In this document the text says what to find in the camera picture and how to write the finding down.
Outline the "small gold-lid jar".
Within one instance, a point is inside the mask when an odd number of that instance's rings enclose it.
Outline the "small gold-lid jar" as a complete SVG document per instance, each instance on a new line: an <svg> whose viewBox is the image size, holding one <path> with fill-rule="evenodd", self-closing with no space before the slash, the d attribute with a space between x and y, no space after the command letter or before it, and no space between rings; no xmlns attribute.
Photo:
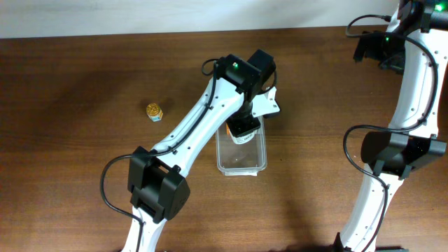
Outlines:
<svg viewBox="0 0 448 252"><path fill-rule="evenodd" d="M162 109L154 103L147 105L146 114L153 122L161 121L163 117Z"/></svg>

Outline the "white spray bottle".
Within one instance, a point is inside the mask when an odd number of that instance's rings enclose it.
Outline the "white spray bottle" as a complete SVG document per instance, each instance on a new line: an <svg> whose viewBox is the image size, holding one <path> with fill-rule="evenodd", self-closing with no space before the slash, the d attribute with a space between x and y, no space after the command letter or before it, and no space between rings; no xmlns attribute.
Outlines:
<svg viewBox="0 0 448 252"><path fill-rule="evenodd" d="M235 144L242 145L242 144L245 144L245 143L249 142L250 140L252 140L255 136L255 132L251 132L245 136L238 136L238 137L234 136L230 132L230 136Z"/></svg>

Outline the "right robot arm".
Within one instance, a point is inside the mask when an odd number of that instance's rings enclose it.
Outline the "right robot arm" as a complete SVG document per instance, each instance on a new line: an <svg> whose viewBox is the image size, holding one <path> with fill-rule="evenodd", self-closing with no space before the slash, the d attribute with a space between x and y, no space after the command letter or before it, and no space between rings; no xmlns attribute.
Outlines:
<svg viewBox="0 0 448 252"><path fill-rule="evenodd" d="M356 125L367 130L357 164L363 175L348 223L337 233L333 251L376 251L386 211L409 175L441 158L447 143L438 140L438 108L447 70L447 2L400 1L393 15L383 15L385 31L345 34L358 39L353 58L376 60L380 69L402 75L398 103L386 127Z"/></svg>

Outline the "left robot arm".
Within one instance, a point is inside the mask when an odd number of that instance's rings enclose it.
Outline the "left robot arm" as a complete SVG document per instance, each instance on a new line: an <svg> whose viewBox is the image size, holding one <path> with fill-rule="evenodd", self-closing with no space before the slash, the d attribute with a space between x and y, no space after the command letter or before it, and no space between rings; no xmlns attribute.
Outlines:
<svg viewBox="0 0 448 252"><path fill-rule="evenodd" d="M221 125L242 144L260 129L260 117L279 112L275 87L263 89L276 75L273 56L262 50L248 60L235 55L215 60L204 93L180 124L151 150L140 146L133 152L127 188L136 219L124 251L155 250L165 223L189 198L190 168Z"/></svg>

